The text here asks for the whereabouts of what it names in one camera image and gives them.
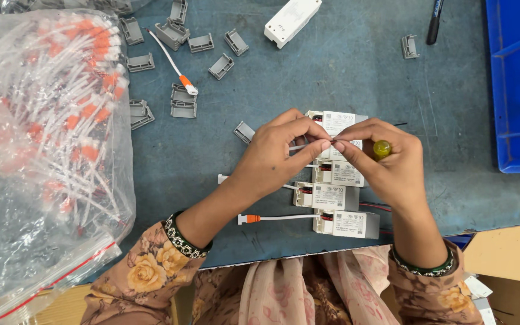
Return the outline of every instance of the floral print fabric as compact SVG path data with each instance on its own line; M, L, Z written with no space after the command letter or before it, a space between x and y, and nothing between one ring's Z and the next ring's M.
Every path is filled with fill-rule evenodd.
M462 252L447 245L459 262L437 278L398 268L388 246L198 271L204 258L181 254L158 223L94 282L82 324L172 324L170 299L194 279L194 325L396 325L379 297L387 276L404 325L482 324L461 281Z

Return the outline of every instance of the hand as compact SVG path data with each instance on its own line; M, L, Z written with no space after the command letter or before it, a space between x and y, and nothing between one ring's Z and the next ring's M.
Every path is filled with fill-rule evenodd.
M290 156L289 147L308 146ZM256 202L278 190L330 147L332 138L318 124L292 108L261 126L232 175L222 183L231 184Z
M348 141L386 140L391 154L376 162ZM336 150L362 173L372 190L403 216L428 209L423 173L423 145L421 141L390 123L368 119L343 130L334 140Z

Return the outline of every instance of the fingernail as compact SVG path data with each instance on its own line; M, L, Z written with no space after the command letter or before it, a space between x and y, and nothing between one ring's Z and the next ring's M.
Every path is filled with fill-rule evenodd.
M336 150L340 151L340 153L344 152L344 144L341 144L340 142L335 142L334 148L336 148Z
M322 143L322 151L325 151L327 150L328 148L330 148L330 141L325 141Z

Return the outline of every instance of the floral sleeve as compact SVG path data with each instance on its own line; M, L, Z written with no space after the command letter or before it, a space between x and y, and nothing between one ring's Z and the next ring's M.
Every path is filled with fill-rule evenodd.
M92 284L82 324L171 324L171 297L192 282L204 259L184 256L163 224L153 225Z
M442 277L422 277L398 267L389 255L388 279L395 288L396 302L403 325L456 324L481 325L481 314L471 300L471 292L463 279L463 253L445 240L453 251L453 270Z

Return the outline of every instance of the black marker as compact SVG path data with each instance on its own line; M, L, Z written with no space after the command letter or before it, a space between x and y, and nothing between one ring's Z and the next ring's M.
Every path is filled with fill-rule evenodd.
M438 19L440 18L441 10L443 10L443 0L435 0L435 9L433 11L433 17L430 19L429 35L427 35L426 37L427 45L432 45L437 42Z

